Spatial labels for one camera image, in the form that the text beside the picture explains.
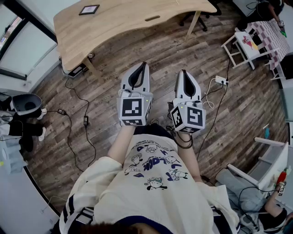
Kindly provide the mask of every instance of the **dark hair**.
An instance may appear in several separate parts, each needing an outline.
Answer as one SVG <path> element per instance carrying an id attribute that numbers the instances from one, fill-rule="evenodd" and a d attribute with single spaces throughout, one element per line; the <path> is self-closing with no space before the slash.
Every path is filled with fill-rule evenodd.
<path id="1" fill-rule="evenodd" d="M 81 234 L 139 234 L 135 227 L 125 226 L 119 223 L 100 223 L 82 227 Z"/>

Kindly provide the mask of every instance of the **power adapter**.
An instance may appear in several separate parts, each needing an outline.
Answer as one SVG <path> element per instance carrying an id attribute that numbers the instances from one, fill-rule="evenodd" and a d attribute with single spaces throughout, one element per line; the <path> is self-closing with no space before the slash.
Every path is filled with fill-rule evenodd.
<path id="1" fill-rule="evenodd" d="M 67 115 L 66 111 L 63 111 L 61 109 L 58 109 L 57 111 L 60 115 Z"/>
<path id="2" fill-rule="evenodd" d="M 88 125 L 88 116 L 87 116 L 87 115 L 85 115 L 85 116 L 83 117 L 83 125 L 84 125 L 85 127 Z"/>

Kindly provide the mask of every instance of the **laminate floor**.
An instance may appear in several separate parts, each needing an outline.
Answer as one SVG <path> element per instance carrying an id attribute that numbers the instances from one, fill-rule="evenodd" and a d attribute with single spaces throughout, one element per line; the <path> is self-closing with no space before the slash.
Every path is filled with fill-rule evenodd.
<path id="1" fill-rule="evenodd" d="M 229 59 L 221 45 L 229 39 L 240 19 L 231 5 L 219 4 L 221 16 L 202 17 L 207 32 L 197 23 L 190 39 L 184 42 L 191 19 L 184 27 L 178 22 L 184 14 L 164 24 L 136 30 L 112 38 L 97 48 L 94 66 L 102 73 L 106 83 L 100 85 L 89 72 L 70 79 L 78 95 L 90 101 L 87 111 L 90 125 L 87 135 L 97 148 L 97 158 L 107 151 L 120 129 L 116 98 L 120 89 L 119 76 L 132 65 L 146 61 L 152 75 L 151 91 L 154 102 L 150 118 L 159 118 L 163 126 L 171 125 L 167 118 L 168 101 L 175 97 L 174 86 L 181 69 L 189 71 L 201 87 L 207 91 L 215 75 L 227 76 Z M 254 137 L 264 137 L 262 129 L 270 124 L 270 139 L 287 141 L 288 130 L 276 81 L 271 81 L 271 71 L 264 62 L 256 62 L 256 69 L 243 65 L 228 72 L 229 86 L 219 108 L 217 120 L 203 144 L 199 157 L 202 175 L 213 178 L 215 174 L 232 163 L 246 171 L 255 163 L 266 147 L 254 142 Z M 65 110 L 72 120 L 70 142 L 77 155 L 77 164 L 83 170 L 93 159 L 94 150 L 87 142 L 83 115 L 87 103 L 77 98 L 73 90 L 65 88 L 67 78 L 59 67 L 55 68 L 35 90 L 48 111 Z M 212 82 L 211 90 L 220 87 Z M 193 134 L 194 151 L 198 154 L 203 138 L 210 130 L 216 110 L 225 89 L 209 96 L 215 108 L 207 110 L 206 128 Z M 67 145 L 70 130 L 68 117 L 50 112 L 41 121 L 47 128 L 46 139 L 34 141 L 34 149 L 26 153 L 28 168 L 38 186 L 50 198 L 67 198 L 81 172 L 75 167 L 74 155 Z M 54 198 L 52 204 L 61 211 L 64 201 Z"/>

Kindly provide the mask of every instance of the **hand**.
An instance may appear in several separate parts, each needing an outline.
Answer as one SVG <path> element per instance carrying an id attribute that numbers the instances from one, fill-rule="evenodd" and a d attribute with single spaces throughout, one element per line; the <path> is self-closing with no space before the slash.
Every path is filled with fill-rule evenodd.
<path id="1" fill-rule="evenodd" d="M 280 192 L 280 189 L 281 189 L 281 185 L 280 184 L 277 184 L 277 186 L 276 186 L 277 192 Z"/>

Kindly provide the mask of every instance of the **white sneaker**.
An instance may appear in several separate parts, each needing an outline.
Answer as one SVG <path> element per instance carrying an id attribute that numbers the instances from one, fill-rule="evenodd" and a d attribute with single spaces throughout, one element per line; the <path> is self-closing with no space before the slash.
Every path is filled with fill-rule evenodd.
<path id="1" fill-rule="evenodd" d="M 47 109 L 46 108 L 44 108 L 44 109 L 41 109 L 41 115 L 37 118 L 38 120 L 41 120 L 42 118 L 43 118 L 43 116 L 45 115 L 45 114 L 47 114 Z"/>
<path id="2" fill-rule="evenodd" d="M 44 139 L 45 139 L 45 134 L 46 134 L 46 128 L 43 127 L 43 133 L 42 133 L 42 135 L 40 135 L 40 136 L 38 137 L 38 140 L 39 140 L 39 141 L 44 141 Z"/>

